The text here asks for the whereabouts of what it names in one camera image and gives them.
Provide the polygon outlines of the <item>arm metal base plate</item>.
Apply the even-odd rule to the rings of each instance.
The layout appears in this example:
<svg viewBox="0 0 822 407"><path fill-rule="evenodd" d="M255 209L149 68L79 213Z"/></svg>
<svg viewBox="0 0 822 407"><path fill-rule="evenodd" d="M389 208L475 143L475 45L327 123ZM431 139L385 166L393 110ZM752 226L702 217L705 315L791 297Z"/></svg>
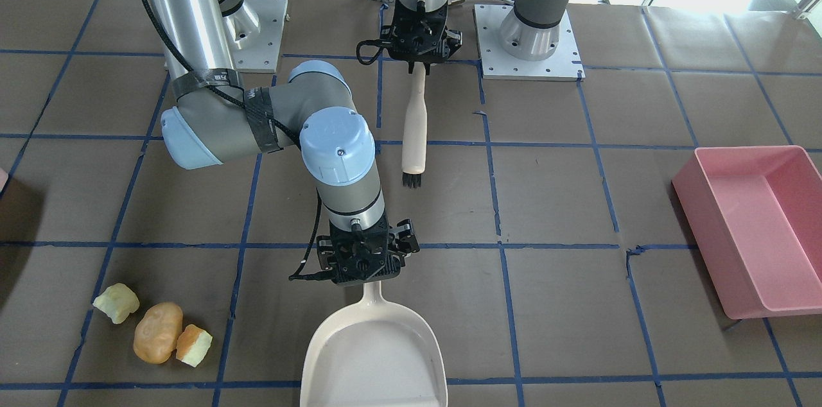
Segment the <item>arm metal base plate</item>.
<svg viewBox="0 0 822 407"><path fill-rule="evenodd" d="M482 74L496 80L575 80L585 72L567 13L549 29L526 26L509 5L476 5Z"/></svg>
<svg viewBox="0 0 822 407"><path fill-rule="evenodd" d="M223 18L234 68L241 73L278 71L288 0L243 0Z"/></svg>

